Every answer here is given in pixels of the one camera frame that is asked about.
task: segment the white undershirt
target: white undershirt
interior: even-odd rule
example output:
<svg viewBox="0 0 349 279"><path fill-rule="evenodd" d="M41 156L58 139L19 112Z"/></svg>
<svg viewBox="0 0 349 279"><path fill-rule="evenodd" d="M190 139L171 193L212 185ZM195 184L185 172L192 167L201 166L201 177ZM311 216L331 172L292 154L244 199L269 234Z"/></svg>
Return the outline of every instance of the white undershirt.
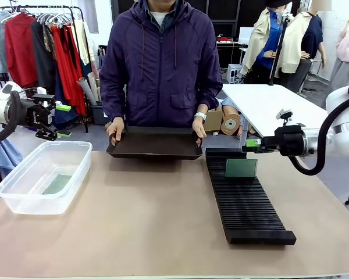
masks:
<svg viewBox="0 0 349 279"><path fill-rule="evenodd" d="M161 27L162 27L164 17L169 14L169 13L157 13L157 12L150 12L150 13L152 14L152 16L155 18L156 22Z"/></svg>

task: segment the jacket zipper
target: jacket zipper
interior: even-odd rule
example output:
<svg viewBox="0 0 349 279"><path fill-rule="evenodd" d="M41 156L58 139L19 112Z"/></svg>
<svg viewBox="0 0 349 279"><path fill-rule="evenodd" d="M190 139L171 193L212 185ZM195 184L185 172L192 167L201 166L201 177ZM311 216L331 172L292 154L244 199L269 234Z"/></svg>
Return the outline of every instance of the jacket zipper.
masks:
<svg viewBox="0 0 349 279"><path fill-rule="evenodd" d="M160 33L160 51L159 51L159 81L158 81L158 90L157 90L157 98L156 102L156 122L159 122L159 107L161 102L161 82L162 82L162 45L163 45L163 34Z"/></svg>

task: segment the brown table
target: brown table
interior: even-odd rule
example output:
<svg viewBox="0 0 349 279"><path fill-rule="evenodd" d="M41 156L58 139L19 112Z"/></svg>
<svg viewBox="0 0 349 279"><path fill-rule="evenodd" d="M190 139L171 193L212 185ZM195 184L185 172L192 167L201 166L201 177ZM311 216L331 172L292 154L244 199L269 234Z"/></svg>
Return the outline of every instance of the brown table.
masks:
<svg viewBox="0 0 349 279"><path fill-rule="evenodd" d="M254 155L294 246L230 246L205 161L147 163L93 152L61 216L0 200L0 276L303 277L349 273L349 212L279 154Z"/></svg>

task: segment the jacket pocket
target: jacket pocket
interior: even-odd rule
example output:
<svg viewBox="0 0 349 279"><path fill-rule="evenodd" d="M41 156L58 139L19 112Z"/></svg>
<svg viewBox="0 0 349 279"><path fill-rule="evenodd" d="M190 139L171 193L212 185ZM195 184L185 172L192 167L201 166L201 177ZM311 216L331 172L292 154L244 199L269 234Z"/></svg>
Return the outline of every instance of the jacket pocket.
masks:
<svg viewBox="0 0 349 279"><path fill-rule="evenodd" d="M197 104L197 97L194 92L187 90L184 94L172 93L170 105L178 109L189 109Z"/></svg>
<svg viewBox="0 0 349 279"><path fill-rule="evenodd" d="M129 106L144 108L147 106L147 95L144 92L131 91L127 94L127 103Z"/></svg>

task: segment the purple jacket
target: purple jacket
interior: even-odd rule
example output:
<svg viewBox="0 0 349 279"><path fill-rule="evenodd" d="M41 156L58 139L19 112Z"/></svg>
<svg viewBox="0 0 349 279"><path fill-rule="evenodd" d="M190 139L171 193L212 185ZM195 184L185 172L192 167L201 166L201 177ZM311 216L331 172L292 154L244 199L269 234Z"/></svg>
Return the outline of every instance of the purple jacket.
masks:
<svg viewBox="0 0 349 279"><path fill-rule="evenodd" d="M216 108L222 89L212 22L178 0L163 30L144 1L119 15L111 29L100 75L104 112L111 120L126 115L129 126L191 127L198 105Z"/></svg>

